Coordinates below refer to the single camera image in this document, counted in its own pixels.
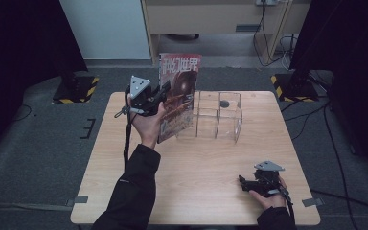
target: wrist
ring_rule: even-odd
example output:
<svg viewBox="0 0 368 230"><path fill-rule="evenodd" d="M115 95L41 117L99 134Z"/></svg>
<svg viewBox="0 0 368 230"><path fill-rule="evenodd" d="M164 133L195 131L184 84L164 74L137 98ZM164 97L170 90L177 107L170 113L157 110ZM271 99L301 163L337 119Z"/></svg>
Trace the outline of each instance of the wrist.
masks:
<svg viewBox="0 0 368 230"><path fill-rule="evenodd" d="M152 150L154 150L154 148L156 147L156 143L157 139L142 139L142 145L151 148Z"/></svg>

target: white wall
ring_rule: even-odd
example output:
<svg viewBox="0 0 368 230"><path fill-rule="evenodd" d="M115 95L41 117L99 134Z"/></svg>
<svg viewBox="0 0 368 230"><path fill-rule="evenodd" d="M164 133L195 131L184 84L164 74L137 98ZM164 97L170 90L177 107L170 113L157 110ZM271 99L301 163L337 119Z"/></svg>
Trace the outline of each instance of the white wall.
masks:
<svg viewBox="0 0 368 230"><path fill-rule="evenodd" d="M140 0L60 0L84 59L150 59Z"/></svg>

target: magazine cover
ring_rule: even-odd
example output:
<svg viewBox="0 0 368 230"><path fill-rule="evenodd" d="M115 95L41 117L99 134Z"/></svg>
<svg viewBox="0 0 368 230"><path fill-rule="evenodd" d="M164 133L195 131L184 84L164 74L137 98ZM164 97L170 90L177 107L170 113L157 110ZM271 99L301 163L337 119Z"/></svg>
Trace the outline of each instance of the magazine cover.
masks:
<svg viewBox="0 0 368 230"><path fill-rule="evenodd" d="M158 143L192 124L200 62L198 54L160 54L160 85L170 81L171 89L164 103L167 112L161 121Z"/></svg>

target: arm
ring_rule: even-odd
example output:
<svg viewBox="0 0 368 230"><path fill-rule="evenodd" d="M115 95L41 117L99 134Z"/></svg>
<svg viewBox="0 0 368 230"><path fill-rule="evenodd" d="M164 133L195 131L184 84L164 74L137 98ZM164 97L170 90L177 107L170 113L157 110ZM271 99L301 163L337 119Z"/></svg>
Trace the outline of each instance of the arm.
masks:
<svg viewBox="0 0 368 230"><path fill-rule="evenodd" d="M285 188L286 183L281 176L279 176L282 186ZM286 208L286 200L279 194L271 197L263 197L255 191L249 191L262 205L264 211L258 217L258 224L262 230L296 230L293 219Z"/></svg>
<svg viewBox="0 0 368 230"><path fill-rule="evenodd" d="M132 123L139 132L142 144L132 153L112 193L108 207L95 221L92 229L146 229L153 209L155 174L160 154L154 150L160 131L160 120L166 110L160 103L158 113L150 117L132 113Z"/></svg>
<svg viewBox="0 0 368 230"><path fill-rule="evenodd" d="M258 217L261 230L296 230L286 207L270 207Z"/></svg>
<svg viewBox="0 0 368 230"><path fill-rule="evenodd" d="M144 145L132 153L108 207L92 229L146 229L155 201L154 175L160 154Z"/></svg>

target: yellow and black tape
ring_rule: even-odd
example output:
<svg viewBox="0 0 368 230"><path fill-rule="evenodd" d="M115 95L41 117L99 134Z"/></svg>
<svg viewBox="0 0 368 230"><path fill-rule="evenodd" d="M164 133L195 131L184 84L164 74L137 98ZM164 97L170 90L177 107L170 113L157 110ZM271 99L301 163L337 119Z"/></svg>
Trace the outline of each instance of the yellow and black tape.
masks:
<svg viewBox="0 0 368 230"><path fill-rule="evenodd" d="M284 100L283 90L279 82L277 81L277 77L274 75L271 76L271 82L273 83L274 89L276 90L277 97L279 98L280 101L283 101Z"/></svg>
<svg viewBox="0 0 368 230"><path fill-rule="evenodd" d="M315 101L318 101L317 97L285 95L285 90L282 88L282 85L279 83L276 76L271 76L271 82L273 83L274 89L276 90L277 97L279 98L280 102L315 102Z"/></svg>
<svg viewBox="0 0 368 230"><path fill-rule="evenodd" d="M72 104L72 103L87 103L90 99L92 94L95 91L95 88L97 87L97 83L99 78L91 78L92 81L87 84L85 92L82 94L82 97L79 98L73 98L70 95L64 95L63 97L59 97L57 99L53 99L53 103L55 104Z"/></svg>

